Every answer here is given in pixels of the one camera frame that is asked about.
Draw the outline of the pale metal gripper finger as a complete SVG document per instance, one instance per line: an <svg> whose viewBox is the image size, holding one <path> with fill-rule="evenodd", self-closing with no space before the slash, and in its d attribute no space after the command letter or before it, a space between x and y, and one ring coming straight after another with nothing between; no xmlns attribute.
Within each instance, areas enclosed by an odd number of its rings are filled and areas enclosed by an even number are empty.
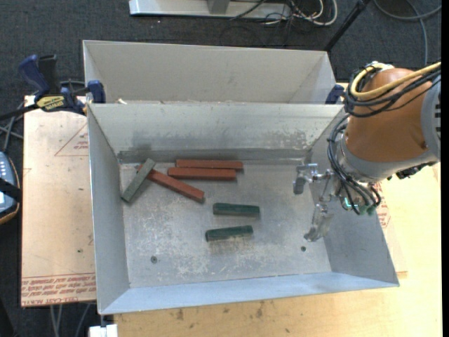
<svg viewBox="0 0 449 337"><path fill-rule="evenodd" d="M311 227L304 235L308 242L316 242L322 237L325 237L330 229L330 224L334 213L329 211L327 204L317 204L312 216Z"/></svg>
<svg viewBox="0 0 449 337"><path fill-rule="evenodd" d="M302 194L306 184L310 184L318 178L318 164L301 164L296 166L296 178L293 181L294 194Z"/></svg>

